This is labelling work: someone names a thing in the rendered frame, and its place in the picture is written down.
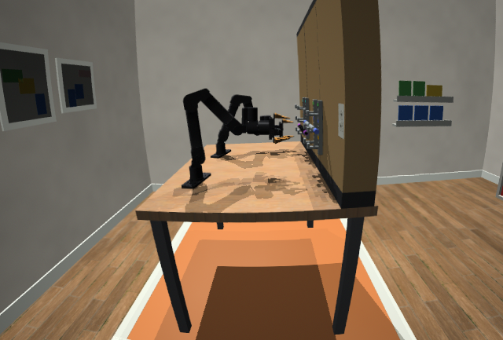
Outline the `grey metal bar with blue end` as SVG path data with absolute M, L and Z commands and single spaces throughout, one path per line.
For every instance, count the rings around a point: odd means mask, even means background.
M 308 121 L 304 120 L 303 123 L 309 126 L 314 131 L 315 134 L 319 134 L 319 130 L 315 128 L 313 125 L 311 125 Z

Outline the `black metal bar with violet end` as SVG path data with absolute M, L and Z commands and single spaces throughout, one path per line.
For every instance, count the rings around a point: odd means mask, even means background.
M 301 131 L 304 133 L 304 135 L 308 135 L 308 132 L 306 132 L 306 130 L 304 130 L 304 128 L 301 124 L 298 124 L 298 127 L 301 129 Z

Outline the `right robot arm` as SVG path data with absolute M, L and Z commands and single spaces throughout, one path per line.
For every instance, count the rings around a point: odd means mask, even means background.
M 187 94 L 183 99 L 184 109 L 189 129 L 189 139 L 191 144 L 192 160 L 189 166 L 190 178 L 182 184 L 182 188 L 196 188 L 211 173 L 203 173 L 202 165 L 205 161 L 205 153 L 200 133 L 200 123 L 198 117 L 198 103 L 202 102 L 234 135 L 243 133 L 257 134 L 259 127 L 258 108 L 242 108 L 242 124 L 240 124 L 210 93 L 208 89 L 198 90 Z M 196 107 L 195 107 L 196 106 Z M 193 164 L 192 164 L 193 163 Z M 196 168 L 194 168 L 196 167 Z M 203 177 L 202 177 L 203 174 Z

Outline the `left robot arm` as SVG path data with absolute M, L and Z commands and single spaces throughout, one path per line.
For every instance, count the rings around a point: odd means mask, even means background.
M 233 100 L 230 101 L 231 106 L 229 106 L 228 112 L 235 117 L 236 112 L 238 107 L 240 106 L 241 103 L 245 106 L 245 108 L 253 108 L 252 105 L 252 99 L 250 96 L 243 96 L 243 95 L 235 95 L 233 96 Z M 262 117 L 260 116 L 260 120 L 269 120 L 269 117 Z M 229 129 L 223 124 L 223 128 L 220 131 L 220 135 L 218 136 L 218 143 L 216 143 L 216 153 L 211 155 L 211 158 L 221 158 L 222 156 L 226 155 L 227 153 L 231 152 L 231 149 L 226 149 L 225 141 L 227 141 L 229 137 Z M 277 128 L 277 130 L 275 130 Z M 274 129 L 274 136 L 278 136 L 281 134 L 281 129 L 279 126 L 275 126 Z

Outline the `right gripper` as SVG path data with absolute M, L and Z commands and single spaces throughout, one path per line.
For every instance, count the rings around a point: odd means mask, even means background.
M 282 115 L 274 113 L 274 118 L 272 119 L 272 117 L 269 117 L 269 122 L 258 122 L 259 127 L 258 134 L 269 134 L 269 140 L 272 140 L 273 138 L 273 143 L 275 144 L 290 139 L 288 137 L 274 137 L 274 130 L 273 130 L 275 129 L 275 119 L 287 119 L 287 118 L 288 117 L 284 117 Z

